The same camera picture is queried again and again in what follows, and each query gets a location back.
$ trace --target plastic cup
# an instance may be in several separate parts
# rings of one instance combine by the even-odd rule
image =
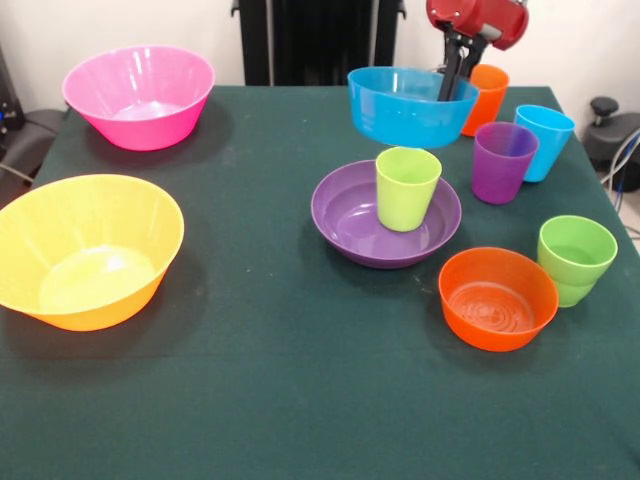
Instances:
[[[494,205],[516,198],[538,145],[536,136],[519,125],[490,123],[480,127],[471,180],[475,196]]]
[[[473,137],[480,127],[498,118],[509,88],[509,75],[492,65],[478,65],[473,69],[469,83],[480,91],[480,96],[462,134]]]
[[[556,284],[561,307],[586,297],[617,254],[613,234],[589,218],[562,215],[540,228],[538,263]]]
[[[533,157],[525,182],[541,182],[556,163],[576,124],[557,110],[538,105],[521,105],[516,109],[517,125],[531,130],[540,140],[538,153]]]
[[[394,147],[376,159],[378,220],[389,230],[410,232],[424,221],[442,174],[435,155]]]

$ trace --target green cup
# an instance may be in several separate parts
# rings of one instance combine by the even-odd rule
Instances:
[[[540,228],[538,263],[556,284],[561,307],[586,297],[617,254],[615,237],[589,218],[561,215]]]
[[[441,174],[436,156],[422,149],[394,147],[378,155],[380,223],[396,232],[410,232],[422,225]]]

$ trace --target blue bowl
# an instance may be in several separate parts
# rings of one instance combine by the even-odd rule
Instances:
[[[455,142],[479,91],[460,80],[454,100],[439,102],[443,75],[414,68],[365,67],[348,75],[356,128],[387,145],[438,148]]]

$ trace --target dark green tablecloth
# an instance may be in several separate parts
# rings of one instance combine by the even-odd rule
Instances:
[[[521,103],[557,106],[547,88],[515,88],[502,118]],[[382,148],[355,131],[340,87],[216,88],[189,139],[148,154],[70,115],[38,183],[149,179],[182,206],[185,242],[115,328],[1,311],[0,478],[640,477],[640,261],[577,140],[504,207],[471,194],[470,139],[439,150],[462,226],[389,272],[336,253],[309,214],[325,174]],[[440,309],[445,260],[478,245],[534,256],[561,213],[613,231],[610,271],[523,350],[463,344]]]

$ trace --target orange bowl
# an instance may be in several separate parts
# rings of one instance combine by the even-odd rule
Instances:
[[[50,183],[0,211],[0,305],[66,330],[111,327],[149,302],[183,235],[178,204],[147,181]]]
[[[533,260],[501,248],[453,256],[440,271],[438,287],[449,328],[490,352],[524,347],[558,310],[551,277]]]

